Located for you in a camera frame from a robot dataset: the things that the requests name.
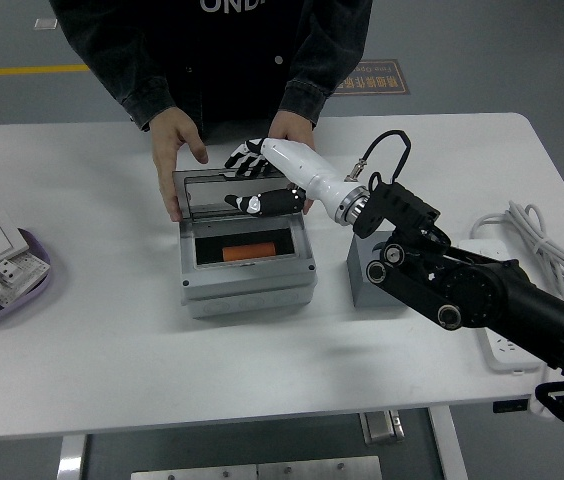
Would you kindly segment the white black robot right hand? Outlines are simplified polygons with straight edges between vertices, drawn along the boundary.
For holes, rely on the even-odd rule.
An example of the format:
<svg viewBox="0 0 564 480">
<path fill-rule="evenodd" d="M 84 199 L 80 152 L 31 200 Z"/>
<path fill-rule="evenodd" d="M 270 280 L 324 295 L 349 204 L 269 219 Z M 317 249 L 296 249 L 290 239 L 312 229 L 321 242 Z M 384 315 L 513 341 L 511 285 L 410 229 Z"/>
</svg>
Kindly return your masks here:
<svg viewBox="0 0 564 480">
<path fill-rule="evenodd" d="M 304 143 L 261 138 L 240 144 L 225 167 L 237 168 L 238 175 L 258 174 L 263 167 L 275 167 L 303 189 L 310 200 L 320 201 L 336 223 L 353 226 L 369 198 L 368 189 L 357 179 L 364 164 L 360 160 L 344 176 Z"/>
</svg>

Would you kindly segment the person's left hand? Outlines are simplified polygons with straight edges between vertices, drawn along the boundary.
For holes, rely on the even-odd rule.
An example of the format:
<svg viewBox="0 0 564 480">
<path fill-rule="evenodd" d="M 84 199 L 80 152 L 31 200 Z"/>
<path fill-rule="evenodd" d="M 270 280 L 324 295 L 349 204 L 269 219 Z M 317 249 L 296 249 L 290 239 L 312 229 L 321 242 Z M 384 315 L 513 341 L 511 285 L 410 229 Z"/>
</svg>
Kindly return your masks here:
<svg viewBox="0 0 564 480">
<path fill-rule="evenodd" d="M 271 121 L 268 136 L 303 143 L 315 149 L 313 123 L 303 116 L 279 110 Z"/>
</svg>

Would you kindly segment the person's right hand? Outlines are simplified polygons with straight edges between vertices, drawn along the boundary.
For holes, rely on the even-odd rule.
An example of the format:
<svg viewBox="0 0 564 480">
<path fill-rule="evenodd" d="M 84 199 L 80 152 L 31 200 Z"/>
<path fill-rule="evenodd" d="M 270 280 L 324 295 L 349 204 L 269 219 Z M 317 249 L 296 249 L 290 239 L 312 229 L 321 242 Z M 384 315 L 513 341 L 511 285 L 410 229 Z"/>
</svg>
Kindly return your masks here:
<svg viewBox="0 0 564 480">
<path fill-rule="evenodd" d="M 208 153 L 194 121 L 181 109 L 169 107 L 149 122 L 152 159 L 157 171 L 159 191 L 172 222 L 182 220 L 173 172 L 177 169 L 178 151 L 187 145 L 194 159 L 207 164 Z"/>
</svg>

